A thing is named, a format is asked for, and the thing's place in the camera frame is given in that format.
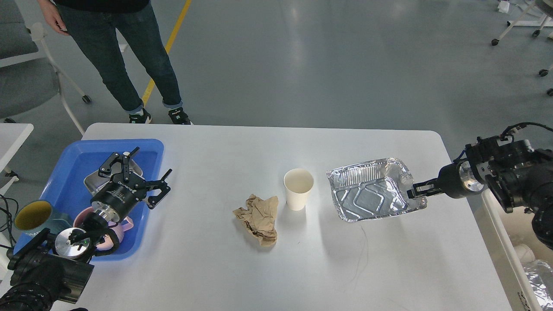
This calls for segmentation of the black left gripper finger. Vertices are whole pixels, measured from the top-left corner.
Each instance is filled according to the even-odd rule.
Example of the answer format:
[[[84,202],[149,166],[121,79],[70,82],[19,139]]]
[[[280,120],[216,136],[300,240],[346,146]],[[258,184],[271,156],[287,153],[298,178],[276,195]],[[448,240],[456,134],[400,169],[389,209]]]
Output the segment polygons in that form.
[[[150,210],[156,208],[158,203],[171,191],[171,187],[166,182],[167,177],[172,173],[169,169],[159,180],[142,180],[135,184],[135,197],[138,201],[144,201]],[[159,190],[157,195],[147,196],[150,191]]]
[[[103,183],[107,184],[113,177],[122,174],[116,177],[117,181],[128,185],[140,185],[140,167],[133,159],[139,149],[136,147],[130,152],[112,153],[98,169],[98,176],[103,178]]]

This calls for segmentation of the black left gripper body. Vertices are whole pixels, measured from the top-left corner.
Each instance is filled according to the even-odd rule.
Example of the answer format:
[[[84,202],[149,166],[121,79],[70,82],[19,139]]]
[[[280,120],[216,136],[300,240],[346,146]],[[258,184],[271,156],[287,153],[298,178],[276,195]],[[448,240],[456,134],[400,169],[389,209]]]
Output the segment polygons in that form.
[[[122,221],[146,197],[146,180],[142,177],[114,176],[93,198],[91,207],[106,221]]]

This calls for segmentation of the person's right hand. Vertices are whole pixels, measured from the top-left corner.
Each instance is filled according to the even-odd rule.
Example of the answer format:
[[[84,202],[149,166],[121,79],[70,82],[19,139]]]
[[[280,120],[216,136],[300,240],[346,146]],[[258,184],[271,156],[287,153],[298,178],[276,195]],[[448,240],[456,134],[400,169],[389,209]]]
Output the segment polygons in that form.
[[[54,2],[51,0],[37,0],[36,2],[39,5],[47,25],[50,26],[50,28],[56,33],[64,36],[70,36]]]

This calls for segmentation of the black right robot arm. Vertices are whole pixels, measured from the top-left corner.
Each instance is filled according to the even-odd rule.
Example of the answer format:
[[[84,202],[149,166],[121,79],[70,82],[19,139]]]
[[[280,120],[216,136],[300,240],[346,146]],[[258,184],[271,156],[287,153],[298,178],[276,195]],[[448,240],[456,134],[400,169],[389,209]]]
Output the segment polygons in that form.
[[[532,230],[547,248],[553,246],[553,160],[552,150],[535,149],[528,140],[515,140],[514,134],[527,126],[551,131],[540,123],[520,122],[508,126],[498,136],[477,137],[466,144],[450,165],[436,178],[416,183],[408,190],[411,199],[446,194],[462,198],[490,189],[505,213],[524,207],[532,214]]]

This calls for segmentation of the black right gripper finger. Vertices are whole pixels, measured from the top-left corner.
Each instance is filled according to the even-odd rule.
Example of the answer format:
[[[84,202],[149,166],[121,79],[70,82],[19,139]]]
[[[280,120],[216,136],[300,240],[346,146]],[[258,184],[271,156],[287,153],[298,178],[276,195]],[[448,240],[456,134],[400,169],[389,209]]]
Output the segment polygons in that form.
[[[419,199],[421,197],[429,197],[444,193],[440,188],[437,178],[414,183],[412,188],[407,191],[409,199]]]

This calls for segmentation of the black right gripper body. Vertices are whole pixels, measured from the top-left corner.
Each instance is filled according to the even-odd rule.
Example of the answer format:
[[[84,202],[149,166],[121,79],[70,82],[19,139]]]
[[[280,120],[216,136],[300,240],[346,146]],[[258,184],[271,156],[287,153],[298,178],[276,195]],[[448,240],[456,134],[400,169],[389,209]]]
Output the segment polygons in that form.
[[[466,173],[464,173],[466,168],[470,173],[471,169],[468,162],[454,162],[442,167],[437,176],[436,186],[442,193],[452,198],[458,199],[472,195],[474,191],[470,189],[470,185],[465,184],[467,179],[462,177],[462,175],[466,176]]]

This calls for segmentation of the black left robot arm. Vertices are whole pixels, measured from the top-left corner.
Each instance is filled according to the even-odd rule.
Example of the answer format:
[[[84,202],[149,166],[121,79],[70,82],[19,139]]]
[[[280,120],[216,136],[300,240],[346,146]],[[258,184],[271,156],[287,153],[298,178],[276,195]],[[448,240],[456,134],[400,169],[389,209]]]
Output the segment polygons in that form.
[[[112,153],[97,170],[92,210],[76,225],[54,229],[45,222],[18,252],[8,253],[13,275],[1,297],[3,311],[49,311],[56,301],[77,303],[93,272],[93,257],[111,255],[121,238],[115,231],[144,201],[154,209],[170,192],[169,169],[159,180],[148,181],[133,165],[131,152]]]

